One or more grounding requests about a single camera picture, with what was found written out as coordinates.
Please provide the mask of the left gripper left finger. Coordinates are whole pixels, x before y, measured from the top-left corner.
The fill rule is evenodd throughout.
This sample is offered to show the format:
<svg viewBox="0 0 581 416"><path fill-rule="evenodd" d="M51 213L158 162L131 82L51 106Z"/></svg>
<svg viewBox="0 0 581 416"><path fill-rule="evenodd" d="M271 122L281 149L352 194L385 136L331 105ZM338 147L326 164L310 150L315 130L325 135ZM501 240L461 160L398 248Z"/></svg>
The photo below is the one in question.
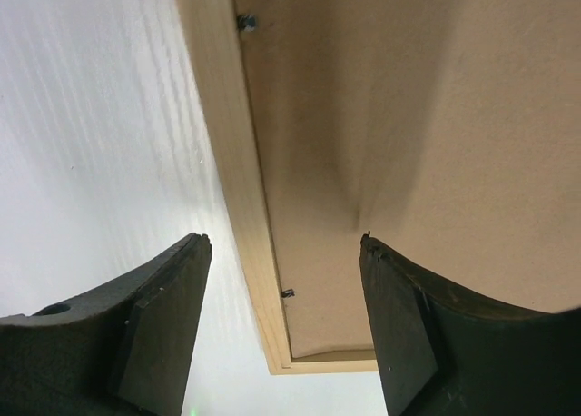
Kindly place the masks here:
<svg viewBox="0 0 581 416"><path fill-rule="evenodd" d="M4 317L1 412L180 414L211 259L191 233L88 292Z"/></svg>

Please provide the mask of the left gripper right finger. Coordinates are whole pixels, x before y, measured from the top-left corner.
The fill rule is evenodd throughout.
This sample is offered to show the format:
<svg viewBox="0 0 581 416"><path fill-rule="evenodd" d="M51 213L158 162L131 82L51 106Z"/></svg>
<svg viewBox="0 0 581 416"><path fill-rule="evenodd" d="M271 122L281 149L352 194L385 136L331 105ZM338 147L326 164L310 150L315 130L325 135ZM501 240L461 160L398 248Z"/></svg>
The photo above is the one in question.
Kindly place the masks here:
<svg viewBox="0 0 581 416"><path fill-rule="evenodd" d="M489 298L364 235L359 267L391 415L577 415L580 311Z"/></svg>

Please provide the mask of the wooden picture frame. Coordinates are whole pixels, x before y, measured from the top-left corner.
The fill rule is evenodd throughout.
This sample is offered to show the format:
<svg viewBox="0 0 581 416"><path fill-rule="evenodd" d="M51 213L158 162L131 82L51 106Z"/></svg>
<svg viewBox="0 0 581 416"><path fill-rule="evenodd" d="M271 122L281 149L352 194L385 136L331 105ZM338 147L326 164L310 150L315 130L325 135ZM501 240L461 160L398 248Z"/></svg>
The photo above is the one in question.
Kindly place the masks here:
<svg viewBox="0 0 581 416"><path fill-rule="evenodd" d="M374 371L369 233L580 303L580 0L176 0L275 375Z"/></svg>

